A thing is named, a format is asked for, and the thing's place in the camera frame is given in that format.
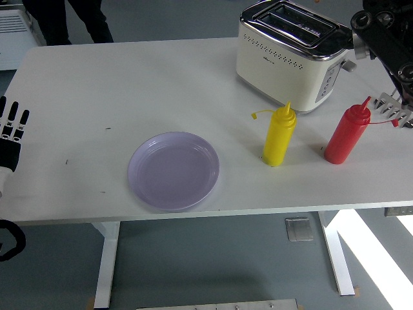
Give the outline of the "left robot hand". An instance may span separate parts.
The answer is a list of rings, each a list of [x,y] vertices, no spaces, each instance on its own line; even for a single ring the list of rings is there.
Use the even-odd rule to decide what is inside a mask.
[[[12,103],[7,119],[3,123],[2,119],[5,107],[6,97],[1,96],[1,197],[4,195],[6,180],[17,168],[21,152],[21,139],[30,115],[29,110],[24,110],[15,127],[14,122],[17,116],[19,103],[17,101]]]

